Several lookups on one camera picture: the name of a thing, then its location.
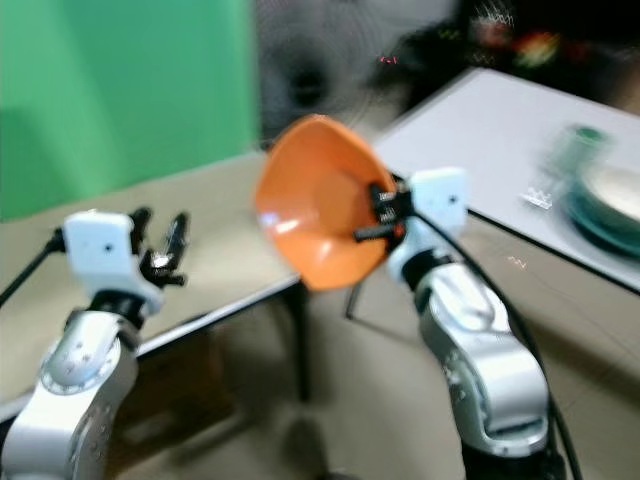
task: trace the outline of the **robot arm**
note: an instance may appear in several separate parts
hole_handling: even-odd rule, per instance
[[[462,231],[464,171],[421,172],[404,187],[410,204],[396,202],[394,211],[387,194],[386,208],[381,208],[384,196],[374,200],[379,217],[382,212],[393,218],[397,211],[415,209],[452,236]],[[387,267],[398,283],[412,290],[422,338],[442,366],[467,480],[564,479],[561,457],[551,459],[548,451],[544,373],[512,333],[505,305],[466,264],[449,256],[448,246],[429,226],[408,216],[404,228]],[[357,240],[362,237],[356,232]]]
[[[160,310],[162,287],[184,284],[172,273],[186,245],[187,217],[176,217],[164,251],[143,252],[150,215],[91,211],[65,221],[69,264],[92,302],[67,320],[7,435],[7,480],[103,477],[115,415],[137,376],[138,332]]]

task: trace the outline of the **green screen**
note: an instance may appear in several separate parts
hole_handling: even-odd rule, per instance
[[[253,148],[250,0],[0,2],[0,215]]]

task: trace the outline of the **tiled floor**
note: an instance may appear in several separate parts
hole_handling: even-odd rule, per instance
[[[355,127],[369,140],[393,118],[374,108]],[[584,478],[638,478],[640,300],[477,223],[465,242],[535,327]],[[258,306],[216,336],[239,413],[121,480],[313,480],[326,468],[363,480],[462,479],[445,383],[409,295],[381,270],[363,290],[360,320],[342,318],[344,299],[312,301],[311,405],[295,399],[283,311]]]

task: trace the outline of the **white table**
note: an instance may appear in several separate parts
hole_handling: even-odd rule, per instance
[[[375,144],[393,171],[458,166],[469,172],[469,210],[640,295],[640,262],[585,240],[555,207],[535,209],[519,198],[545,148],[580,123],[615,144],[603,160],[640,169],[640,118],[490,70],[472,70],[400,120]]]

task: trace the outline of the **teal plate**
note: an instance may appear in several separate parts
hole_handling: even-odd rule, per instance
[[[597,220],[593,219],[588,213],[584,211],[578,198],[578,196],[567,195],[566,197],[566,209],[571,219],[582,229],[596,237],[598,240],[604,242],[607,246],[613,247],[620,252],[627,255],[640,258],[640,242],[627,241],[611,233],[606,228],[598,224]]]

